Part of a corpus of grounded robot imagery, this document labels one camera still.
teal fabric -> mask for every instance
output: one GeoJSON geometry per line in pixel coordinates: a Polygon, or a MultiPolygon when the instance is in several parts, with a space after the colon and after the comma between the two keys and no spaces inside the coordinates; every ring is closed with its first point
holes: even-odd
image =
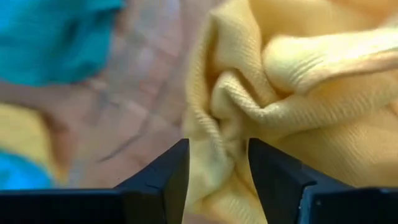
{"type": "Polygon", "coordinates": [[[53,187],[54,181],[45,169],[21,156],[0,152],[0,190],[53,187]]]}
{"type": "Polygon", "coordinates": [[[106,63],[123,0],[0,0],[0,80],[74,83],[106,63]]]}

